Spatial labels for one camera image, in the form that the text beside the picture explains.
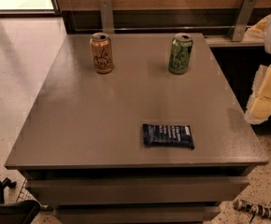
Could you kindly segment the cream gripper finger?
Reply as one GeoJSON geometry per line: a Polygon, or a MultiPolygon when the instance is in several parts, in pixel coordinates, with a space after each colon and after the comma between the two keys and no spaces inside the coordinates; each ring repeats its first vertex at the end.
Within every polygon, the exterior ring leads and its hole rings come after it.
{"type": "Polygon", "coordinates": [[[249,124],[261,124],[271,116],[271,64],[259,66],[251,89],[245,121],[249,124]]]}

